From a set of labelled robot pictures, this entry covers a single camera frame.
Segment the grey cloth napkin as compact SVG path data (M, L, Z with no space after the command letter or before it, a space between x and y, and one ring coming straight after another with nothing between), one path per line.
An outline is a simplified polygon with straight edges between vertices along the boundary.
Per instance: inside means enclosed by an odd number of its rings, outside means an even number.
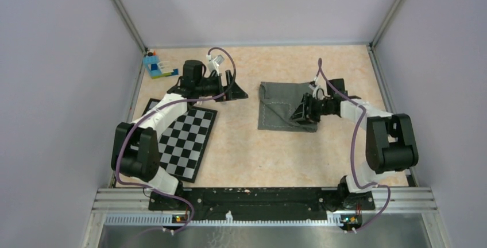
M316 124L301 125L290 120L304 94L310 92L308 83L261 82L258 89L258 129L314 133Z

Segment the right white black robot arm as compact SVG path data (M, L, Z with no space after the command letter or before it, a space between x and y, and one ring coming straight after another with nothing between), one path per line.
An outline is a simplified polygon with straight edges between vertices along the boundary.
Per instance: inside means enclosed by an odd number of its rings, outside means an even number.
M327 81L327 93L311 82L290 120L300 125L316 125L325 115L336 115L355 123L351 141L351 173L343 176L332 208L358 208L384 178L409 169L419 162L419 153L407 114L379 110L358 96L349 96L343 79Z

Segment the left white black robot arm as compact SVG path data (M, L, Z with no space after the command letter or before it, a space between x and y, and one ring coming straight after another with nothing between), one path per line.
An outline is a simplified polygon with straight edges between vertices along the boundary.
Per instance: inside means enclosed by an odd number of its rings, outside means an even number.
M178 179L160 166L159 139L175 120L198 101L226 102L247 99L248 94L235 82L235 72L222 74L213 70L203 75L205 68L199 60L183 64L179 81L162 100L145 115L133 122L121 122L115 129L111 168L118 175L137 179L137 185L163 193L162 201L171 210L180 208L184 194L177 190Z

